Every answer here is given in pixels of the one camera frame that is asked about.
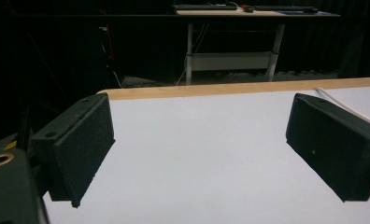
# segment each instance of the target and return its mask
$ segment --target wooden trim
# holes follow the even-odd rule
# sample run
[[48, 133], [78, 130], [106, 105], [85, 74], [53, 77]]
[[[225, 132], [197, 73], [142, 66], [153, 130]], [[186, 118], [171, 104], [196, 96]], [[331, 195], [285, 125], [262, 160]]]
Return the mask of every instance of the wooden trim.
[[219, 94], [239, 94], [264, 91], [309, 91], [317, 87], [322, 87], [324, 89], [370, 87], [370, 77], [114, 89], [99, 91], [99, 93], [106, 92], [110, 100], [131, 100]]

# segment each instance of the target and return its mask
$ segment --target background desk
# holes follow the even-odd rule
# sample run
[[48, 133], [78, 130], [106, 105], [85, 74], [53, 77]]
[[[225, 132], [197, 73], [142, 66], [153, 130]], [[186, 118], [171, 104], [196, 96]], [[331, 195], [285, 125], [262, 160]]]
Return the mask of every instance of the background desk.
[[51, 222], [370, 223], [286, 144], [296, 88], [317, 86], [370, 116], [370, 78], [107, 91], [117, 142], [80, 208], [45, 196]]
[[[319, 12], [316, 14], [299, 14], [285, 15], [275, 11], [254, 11], [252, 13], [238, 10], [178, 10], [178, 15], [181, 16], [217, 16], [217, 17], [282, 17], [282, 18], [299, 18], [305, 17], [339, 17], [339, 15]], [[193, 53], [192, 34], [193, 23], [188, 25], [188, 50], [187, 50], [187, 65], [186, 65], [186, 84], [192, 83], [192, 71], [203, 70], [235, 70], [235, 69], [258, 69], [267, 68], [267, 81], [272, 81], [275, 73], [276, 64], [278, 62], [278, 54], [281, 45], [281, 39], [284, 34], [285, 25], [278, 24], [275, 41], [270, 52], [254, 52], [254, 53]]]

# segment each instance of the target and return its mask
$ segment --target floor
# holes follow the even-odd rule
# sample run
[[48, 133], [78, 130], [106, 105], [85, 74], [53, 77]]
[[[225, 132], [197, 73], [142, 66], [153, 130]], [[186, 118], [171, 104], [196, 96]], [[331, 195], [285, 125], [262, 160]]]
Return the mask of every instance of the floor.
[[[338, 77], [336, 71], [302, 71], [302, 72], [277, 72], [273, 81], [289, 81], [289, 80], [314, 80], [314, 79], [334, 79]], [[227, 83], [247, 83], [247, 82], [265, 82], [266, 74], [263, 72], [253, 73], [193, 73], [193, 85], [209, 85], [209, 84], [227, 84]], [[159, 86], [183, 86], [185, 85], [185, 77], [182, 77], [177, 83], [161, 83], [152, 80], [147, 80], [138, 77], [125, 77], [122, 82], [123, 88], [143, 88], [143, 87], [159, 87]]]

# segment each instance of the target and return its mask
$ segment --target dark background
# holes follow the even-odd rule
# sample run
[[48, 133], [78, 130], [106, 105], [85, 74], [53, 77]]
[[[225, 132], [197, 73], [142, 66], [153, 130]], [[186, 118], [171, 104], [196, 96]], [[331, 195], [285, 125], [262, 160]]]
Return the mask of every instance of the dark background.
[[[370, 16], [369, 0], [259, 0], [249, 5], [316, 6], [342, 16]], [[186, 24], [109, 23], [111, 41], [96, 23], [12, 24], [18, 14], [169, 14], [172, 1], [0, 0], [0, 139], [19, 130], [31, 111], [39, 130], [77, 100], [118, 88], [112, 74], [173, 83], [183, 71]], [[196, 0], [183, 3], [197, 3]], [[267, 24], [211, 24], [199, 52], [266, 51], [274, 33], [249, 34]], [[111, 47], [102, 50], [102, 45]], [[277, 71], [339, 71], [339, 77], [370, 77], [370, 24], [286, 26]]]

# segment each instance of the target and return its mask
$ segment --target brass ring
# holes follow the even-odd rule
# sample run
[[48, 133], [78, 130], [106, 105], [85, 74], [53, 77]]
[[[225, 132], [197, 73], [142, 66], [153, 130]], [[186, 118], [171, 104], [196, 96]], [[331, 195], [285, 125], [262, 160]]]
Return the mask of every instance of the brass ring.
[[2, 153], [0, 154], [0, 166], [5, 165], [8, 162], [12, 161], [14, 159], [14, 155], [11, 153]]

